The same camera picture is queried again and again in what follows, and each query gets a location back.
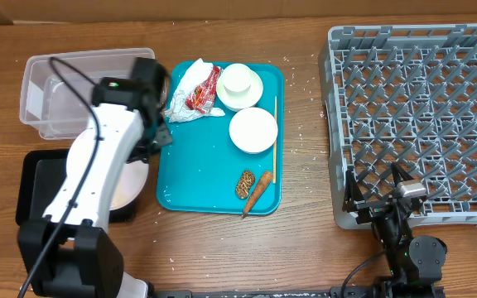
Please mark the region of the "red snack wrapper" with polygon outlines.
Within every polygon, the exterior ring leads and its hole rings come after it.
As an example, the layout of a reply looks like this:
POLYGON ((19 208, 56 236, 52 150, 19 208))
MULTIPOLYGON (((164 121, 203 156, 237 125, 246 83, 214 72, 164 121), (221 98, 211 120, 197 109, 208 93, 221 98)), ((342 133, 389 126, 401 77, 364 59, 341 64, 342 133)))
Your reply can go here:
POLYGON ((214 107, 217 83, 222 70, 213 66, 208 79, 198 84, 185 100, 185 105, 190 110, 207 114, 214 107))

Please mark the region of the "white cup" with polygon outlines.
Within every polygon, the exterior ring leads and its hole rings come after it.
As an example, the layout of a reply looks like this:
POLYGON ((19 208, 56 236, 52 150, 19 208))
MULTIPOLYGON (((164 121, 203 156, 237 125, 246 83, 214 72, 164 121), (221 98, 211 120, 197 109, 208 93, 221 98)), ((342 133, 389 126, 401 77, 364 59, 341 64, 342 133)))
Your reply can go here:
POLYGON ((249 91, 253 75, 246 65, 235 63, 224 69, 222 79, 224 89, 228 94, 241 95, 249 91))

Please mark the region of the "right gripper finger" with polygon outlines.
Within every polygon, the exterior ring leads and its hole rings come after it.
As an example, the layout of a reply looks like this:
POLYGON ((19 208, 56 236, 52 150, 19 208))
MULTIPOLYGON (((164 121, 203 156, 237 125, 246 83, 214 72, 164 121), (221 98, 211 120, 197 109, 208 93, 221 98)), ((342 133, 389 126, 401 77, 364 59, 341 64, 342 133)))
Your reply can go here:
POLYGON ((344 205, 355 205, 358 202, 363 202, 364 197, 359 189, 357 180, 354 177, 352 170, 345 172, 345 191, 344 191, 344 205))
POLYGON ((391 164, 391 171, 395 185, 398 185, 404 181, 412 180, 412 177, 401 167, 398 162, 393 162, 391 164))

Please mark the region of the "grey dishwasher rack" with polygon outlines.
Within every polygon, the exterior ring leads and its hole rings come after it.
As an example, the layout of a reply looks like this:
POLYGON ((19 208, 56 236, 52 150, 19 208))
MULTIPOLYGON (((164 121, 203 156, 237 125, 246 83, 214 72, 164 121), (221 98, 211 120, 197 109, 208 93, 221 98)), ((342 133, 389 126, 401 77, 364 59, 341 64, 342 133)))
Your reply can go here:
POLYGON ((413 226, 477 226, 477 24, 335 26, 319 55, 335 222, 352 171, 386 199, 398 163, 426 187, 413 226))

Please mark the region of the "teal serving tray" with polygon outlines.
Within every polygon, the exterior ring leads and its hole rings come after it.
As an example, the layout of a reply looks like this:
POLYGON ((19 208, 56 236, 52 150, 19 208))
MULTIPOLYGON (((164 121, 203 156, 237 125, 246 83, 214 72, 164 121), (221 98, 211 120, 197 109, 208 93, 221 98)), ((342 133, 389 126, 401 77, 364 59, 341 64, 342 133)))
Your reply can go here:
POLYGON ((277 144, 266 151, 249 154, 236 147, 229 135, 234 112, 220 100, 215 107, 222 117, 204 116, 185 123, 167 122, 172 144, 161 149, 157 174, 157 200, 173 211, 214 214, 241 214, 246 205, 235 187, 245 170, 257 178, 275 172, 271 183, 248 212, 273 213, 282 200, 285 79, 274 65, 249 63, 260 76, 263 95, 257 106, 277 116, 277 144))

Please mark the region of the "white bowl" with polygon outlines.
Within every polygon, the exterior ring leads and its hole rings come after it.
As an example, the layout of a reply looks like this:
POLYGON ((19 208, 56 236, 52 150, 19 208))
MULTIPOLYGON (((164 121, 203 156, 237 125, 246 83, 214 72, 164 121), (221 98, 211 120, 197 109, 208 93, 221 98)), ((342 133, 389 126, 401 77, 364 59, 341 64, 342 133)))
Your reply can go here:
POLYGON ((229 136, 241 151, 248 154, 261 153, 274 143, 274 118, 262 108, 240 110, 229 123, 229 136))

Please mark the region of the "wooden chopstick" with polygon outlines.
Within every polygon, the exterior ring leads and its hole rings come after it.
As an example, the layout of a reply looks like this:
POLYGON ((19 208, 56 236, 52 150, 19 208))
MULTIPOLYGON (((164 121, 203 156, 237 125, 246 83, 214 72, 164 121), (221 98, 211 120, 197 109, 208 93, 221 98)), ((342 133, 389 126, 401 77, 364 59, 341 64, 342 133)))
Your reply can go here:
POLYGON ((274 112, 273 118, 275 122, 275 139, 272 146, 272 157, 273 157, 273 167, 272 167, 272 183, 276 184, 277 182, 277 136, 278 136, 278 124, 277 124, 277 96, 274 98, 274 112))

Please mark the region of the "clear plastic bin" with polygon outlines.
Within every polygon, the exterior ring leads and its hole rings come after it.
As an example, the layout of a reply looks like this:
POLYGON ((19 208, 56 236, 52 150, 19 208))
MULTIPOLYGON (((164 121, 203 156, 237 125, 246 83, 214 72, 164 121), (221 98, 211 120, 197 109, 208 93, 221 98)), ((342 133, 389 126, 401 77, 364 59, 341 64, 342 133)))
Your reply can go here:
MULTIPOLYGON (((130 79, 136 58, 153 59, 150 48, 66 52, 58 58, 73 65, 95 83, 103 77, 130 79)), ((86 128, 89 113, 51 70, 48 55, 34 55, 26 63, 20 97, 20 121, 45 140, 75 139, 86 128)))

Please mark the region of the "large white plate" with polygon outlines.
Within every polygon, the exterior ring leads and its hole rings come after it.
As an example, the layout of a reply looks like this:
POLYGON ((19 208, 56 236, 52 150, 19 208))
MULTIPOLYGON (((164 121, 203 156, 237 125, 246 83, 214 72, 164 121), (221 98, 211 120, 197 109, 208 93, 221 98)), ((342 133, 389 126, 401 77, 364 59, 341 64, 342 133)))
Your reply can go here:
MULTIPOLYGON (((66 175, 80 178, 87 166, 94 147, 95 131, 84 130, 72 143, 65 163, 66 175)), ((111 211, 118 211, 132 203, 147 181, 149 165, 142 161, 125 164, 113 192, 111 211)))

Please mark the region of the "crumpled white napkin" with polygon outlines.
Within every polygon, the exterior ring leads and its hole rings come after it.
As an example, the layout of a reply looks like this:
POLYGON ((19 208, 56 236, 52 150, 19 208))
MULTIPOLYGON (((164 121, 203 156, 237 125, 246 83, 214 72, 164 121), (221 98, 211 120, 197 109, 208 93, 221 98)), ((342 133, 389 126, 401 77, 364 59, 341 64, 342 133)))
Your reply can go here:
POLYGON ((184 123, 202 117, 223 117, 225 115, 224 110, 221 108, 213 107, 209 113, 201 114, 195 110, 188 109, 186 106, 186 99, 189 94, 198 84, 208 79, 214 65, 198 59, 187 69, 172 96, 169 108, 165 111, 165 115, 170 123, 184 123))

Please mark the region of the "black plastic tray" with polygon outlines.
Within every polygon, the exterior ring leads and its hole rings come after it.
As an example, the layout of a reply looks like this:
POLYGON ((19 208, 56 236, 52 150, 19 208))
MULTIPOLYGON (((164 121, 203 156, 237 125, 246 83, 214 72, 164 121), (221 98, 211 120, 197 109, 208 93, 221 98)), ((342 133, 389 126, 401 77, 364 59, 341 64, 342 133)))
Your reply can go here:
MULTIPOLYGON (((17 198, 16 223, 39 219, 55 198, 65 178, 67 149, 39 150, 26 154, 17 198)), ((121 223, 133 218, 137 198, 118 211, 109 212, 109 222, 121 223)))

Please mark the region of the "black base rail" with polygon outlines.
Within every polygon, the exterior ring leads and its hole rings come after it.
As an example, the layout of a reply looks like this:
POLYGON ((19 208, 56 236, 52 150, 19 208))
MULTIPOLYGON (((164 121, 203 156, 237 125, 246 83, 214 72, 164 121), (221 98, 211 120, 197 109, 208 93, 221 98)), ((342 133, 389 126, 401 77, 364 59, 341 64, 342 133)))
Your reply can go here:
POLYGON ((155 291, 155 298, 340 298, 341 287, 335 286, 329 290, 294 290, 294 291, 213 291, 193 292, 155 291))

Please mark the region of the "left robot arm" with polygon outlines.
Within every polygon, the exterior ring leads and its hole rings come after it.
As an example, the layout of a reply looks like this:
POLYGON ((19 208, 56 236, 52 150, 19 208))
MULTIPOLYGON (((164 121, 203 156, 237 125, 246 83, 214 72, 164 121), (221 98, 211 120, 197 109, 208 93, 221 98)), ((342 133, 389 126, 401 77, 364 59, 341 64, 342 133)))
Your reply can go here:
POLYGON ((39 219, 24 221, 17 242, 27 277, 18 293, 44 297, 154 297, 149 281, 127 274, 108 236, 110 206, 123 167, 171 144, 161 100, 168 73, 155 59, 137 58, 128 79, 104 77, 91 99, 91 152, 83 170, 68 173, 39 219))

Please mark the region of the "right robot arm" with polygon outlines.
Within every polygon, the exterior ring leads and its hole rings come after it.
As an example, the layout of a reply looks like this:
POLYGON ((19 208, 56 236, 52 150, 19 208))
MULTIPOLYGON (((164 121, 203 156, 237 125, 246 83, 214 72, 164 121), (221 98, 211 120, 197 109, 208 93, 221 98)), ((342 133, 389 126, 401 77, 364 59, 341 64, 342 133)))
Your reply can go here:
POLYGON ((353 171, 345 172, 342 210, 357 214, 358 224, 370 224, 373 236, 383 250, 358 265, 340 289, 338 297, 443 297, 444 289, 435 283, 442 278, 447 246, 439 238, 413 236, 408 218, 427 199, 426 187, 410 176, 398 163, 391 164, 394 189, 386 199, 364 198, 353 171), (385 257, 389 276, 377 277, 368 287, 348 286, 351 278, 368 264, 385 257))

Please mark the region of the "white saucer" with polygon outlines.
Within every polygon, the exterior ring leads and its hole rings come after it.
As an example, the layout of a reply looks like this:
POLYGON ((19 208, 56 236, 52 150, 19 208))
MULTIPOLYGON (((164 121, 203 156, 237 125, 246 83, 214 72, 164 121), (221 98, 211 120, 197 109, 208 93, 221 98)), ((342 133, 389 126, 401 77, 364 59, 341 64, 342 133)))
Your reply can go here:
POLYGON ((252 80, 249 88, 239 94, 232 94, 224 87, 223 76, 219 77, 216 94, 220 102, 229 110, 238 112, 244 108, 251 108, 258 103, 263 95, 263 82, 260 76, 251 70, 252 80))

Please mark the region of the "orange carrot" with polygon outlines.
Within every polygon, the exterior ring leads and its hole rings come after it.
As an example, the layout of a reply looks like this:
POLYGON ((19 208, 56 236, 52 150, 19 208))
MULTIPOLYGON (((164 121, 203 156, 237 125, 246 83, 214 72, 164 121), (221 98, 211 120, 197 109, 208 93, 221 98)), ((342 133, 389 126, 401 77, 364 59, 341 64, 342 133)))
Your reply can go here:
POLYGON ((267 187, 272 183, 272 172, 265 171, 257 184, 255 185, 252 194, 249 196, 248 201, 243 209, 242 218, 245 218, 253 206, 257 203, 258 199, 262 196, 267 187))

